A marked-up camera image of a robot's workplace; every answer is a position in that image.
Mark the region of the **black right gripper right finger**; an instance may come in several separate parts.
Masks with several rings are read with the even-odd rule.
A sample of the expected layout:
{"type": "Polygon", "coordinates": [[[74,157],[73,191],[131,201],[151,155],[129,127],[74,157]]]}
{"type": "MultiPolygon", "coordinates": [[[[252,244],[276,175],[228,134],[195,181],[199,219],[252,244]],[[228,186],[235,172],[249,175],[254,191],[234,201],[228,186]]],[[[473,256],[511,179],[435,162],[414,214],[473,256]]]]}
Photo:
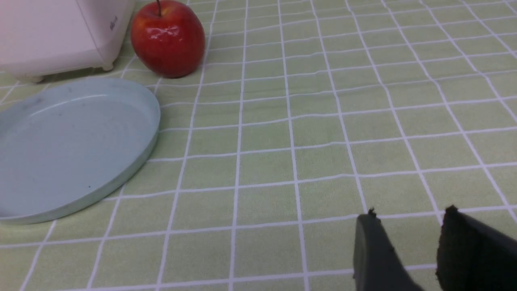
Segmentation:
{"type": "Polygon", "coordinates": [[[515,291],[517,242],[449,206],[438,240],[436,276],[443,291],[515,291]]]}

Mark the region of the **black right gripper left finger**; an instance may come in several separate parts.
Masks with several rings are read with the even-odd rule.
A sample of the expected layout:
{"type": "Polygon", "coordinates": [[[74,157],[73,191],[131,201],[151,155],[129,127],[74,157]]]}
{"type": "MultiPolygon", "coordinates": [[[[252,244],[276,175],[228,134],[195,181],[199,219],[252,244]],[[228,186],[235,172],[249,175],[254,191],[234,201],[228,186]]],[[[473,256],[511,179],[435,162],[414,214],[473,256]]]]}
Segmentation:
{"type": "Polygon", "coordinates": [[[356,219],[353,278],[357,291],[421,291],[401,263],[374,208],[356,219]]]}

